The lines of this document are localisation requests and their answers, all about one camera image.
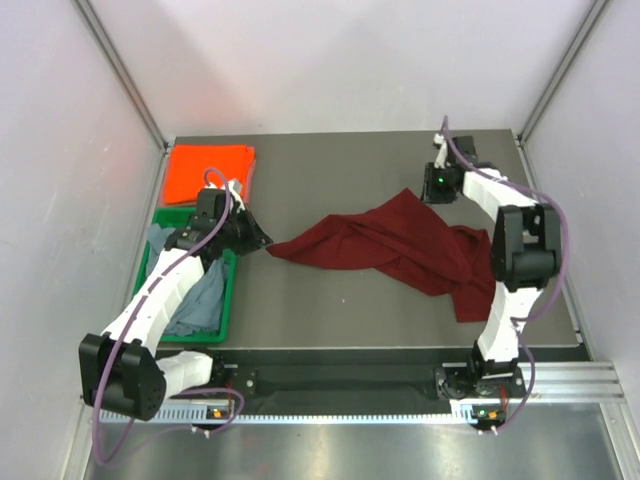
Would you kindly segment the dark red t-shirt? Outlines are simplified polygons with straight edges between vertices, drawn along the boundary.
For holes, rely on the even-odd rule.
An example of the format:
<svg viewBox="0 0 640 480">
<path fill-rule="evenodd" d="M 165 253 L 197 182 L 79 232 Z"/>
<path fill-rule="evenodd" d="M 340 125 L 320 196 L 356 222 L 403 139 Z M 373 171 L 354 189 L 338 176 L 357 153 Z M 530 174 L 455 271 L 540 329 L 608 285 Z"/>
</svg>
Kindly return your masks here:
<svg viewBox="0 0 640 480">
<path fill-rule="evenodd" d="M 267 251 L 330 270 L 375 269 L 429 296 L 450 295 L 456 320 L 489 318 L 496 281 L 486 231 L 448 225 L 408 189 L 360 214 L 330 214 Z"/>
</svg>

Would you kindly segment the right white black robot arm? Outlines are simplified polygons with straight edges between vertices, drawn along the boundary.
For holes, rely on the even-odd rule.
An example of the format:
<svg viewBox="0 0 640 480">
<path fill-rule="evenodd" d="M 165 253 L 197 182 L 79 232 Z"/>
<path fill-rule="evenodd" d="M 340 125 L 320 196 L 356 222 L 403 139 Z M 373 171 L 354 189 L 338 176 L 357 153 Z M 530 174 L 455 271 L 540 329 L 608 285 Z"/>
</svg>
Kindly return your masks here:
<svg viewBox="0 0 640 480">
<path fill-rule="evenodd" d="M 422 201 L 450 204 L 463 196 L 494 223 L 495 293 L 486 326 L 467 358 L 463 387 L 473 397 L 495 396 L 522 380 L 520 338 L 534 304 L 561 272 L 564 224 L 555 206 L 480 162 L 472 137 L 441 131 L 433 145 L 437 156 L 425 166 Z"/>
</svg>

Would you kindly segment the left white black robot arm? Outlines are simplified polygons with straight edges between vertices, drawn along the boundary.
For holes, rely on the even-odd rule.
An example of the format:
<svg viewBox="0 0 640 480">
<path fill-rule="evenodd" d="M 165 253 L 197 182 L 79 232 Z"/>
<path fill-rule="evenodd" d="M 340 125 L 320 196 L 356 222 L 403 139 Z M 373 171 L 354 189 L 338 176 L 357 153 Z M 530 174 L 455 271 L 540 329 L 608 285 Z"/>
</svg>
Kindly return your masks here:
<svg viewBox="0 0 640 480">
<path fill-rule="evenodd" d="M 196 209 L 169 235 L 156 264 L 126 309 L 101 334 L 79 345 L 84 402 L 148 421 L 164 401 L 195 387 L 216 396 L 226 387 L 225 370 L 212 355 L 194 350 L 159 359 L 157 347 L 188 295 L 209 273 L 222 274 L 227 253 L 247 255 L 270 245 L 245 205 L 237 180 L 200 190 Z"/>
</svg>

